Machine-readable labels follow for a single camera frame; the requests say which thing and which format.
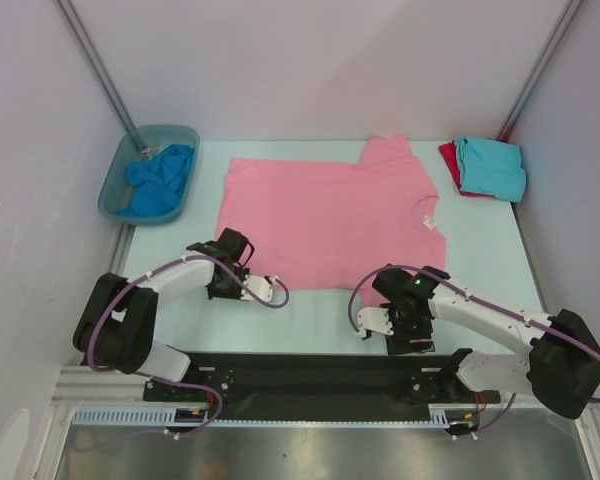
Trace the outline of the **pink t shirt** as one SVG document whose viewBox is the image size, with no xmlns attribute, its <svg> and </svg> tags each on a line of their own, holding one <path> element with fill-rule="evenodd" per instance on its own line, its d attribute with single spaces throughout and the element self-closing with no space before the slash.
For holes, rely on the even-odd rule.
<svg viewBox="0 0 600 480">
<path fill-rule="evenodd" d="M 293 290 L 353 289 L 387 264 L 444 268 L 438 200 L 403 136 L 373 137 L 355 164 L 232 159 L 217 228 L 254 244 L 256 275 Z"/>
</svg>

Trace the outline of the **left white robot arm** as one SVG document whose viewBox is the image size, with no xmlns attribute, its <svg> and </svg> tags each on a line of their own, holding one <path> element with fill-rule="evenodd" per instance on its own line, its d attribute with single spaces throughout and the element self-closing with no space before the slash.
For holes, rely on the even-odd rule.
<svg viewBox="0 0 600 480">
<path fill-rule="evenodd" d="M 73 334 L 73 347 L 97 372 L 115 370 L 166 380 L 177 398 L 194 397 L 201 376 L 184 352 L 155 339 L 158 311 L 182 295 L 248 300 L 247 261 L 255 247 L 243 234 L 224 229 L 218 239 L 188 246 L 183 255 L 136 278 L 114 273 L 95 283 Z"/>
</svg>

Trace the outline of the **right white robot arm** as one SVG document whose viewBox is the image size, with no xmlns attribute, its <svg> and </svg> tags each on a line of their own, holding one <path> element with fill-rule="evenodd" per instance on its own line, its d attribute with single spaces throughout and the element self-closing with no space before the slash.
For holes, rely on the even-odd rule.
<svg viewBox="0 0 600 480">
<path fill-rule="evenodd" d="M 477 295 L 430 266 L 387 265 L 369 277 L 385 302 L 350 317 L 366 336 L 379 333 L 407 344 L 427 343 L 432 321 L 440 320 L 505 348 L 503 354 L 457 351 L 441 376 L 449 399 L 464 401 L 484 390 L 522 394 L 567 419 L 579 418 L 598 402 L 600 346 L 578 314 L 515 309 Z"/>
</svg>

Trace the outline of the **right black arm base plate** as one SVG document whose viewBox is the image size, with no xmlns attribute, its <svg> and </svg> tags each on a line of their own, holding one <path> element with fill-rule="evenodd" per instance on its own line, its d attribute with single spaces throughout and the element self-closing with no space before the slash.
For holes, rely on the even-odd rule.
<svg viewBox="0 0 600 480">
<path fill-rule="evenodd" d="M 502 400 L 498 391 L 474 391 L 455 373 L 420 371 L 411 376 L 406 387 L 406 399 L 412 404 L 497 404 Z"/>
</svg>

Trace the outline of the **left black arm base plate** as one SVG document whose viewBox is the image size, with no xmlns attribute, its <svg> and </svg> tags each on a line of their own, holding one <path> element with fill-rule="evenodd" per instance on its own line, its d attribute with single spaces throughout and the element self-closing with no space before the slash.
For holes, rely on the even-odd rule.
<svg viewBox="0 0 600 480">
<path fill-rule="evenodd" d="M 231 369 L 199 367 L 197 371 L 187 373 L 181 382 L 211 388 L 216 391 L 216 394 L 204 389 L 174 386 L 150 380 L 144 387 L 142 398 L 146 402 L 162 403 L 191 403 L 210 400 L 217 402 L 218 396 L 222 400 L 226 400 L 230 396 L 233 380 L 234 371 Z"/>
</svg>

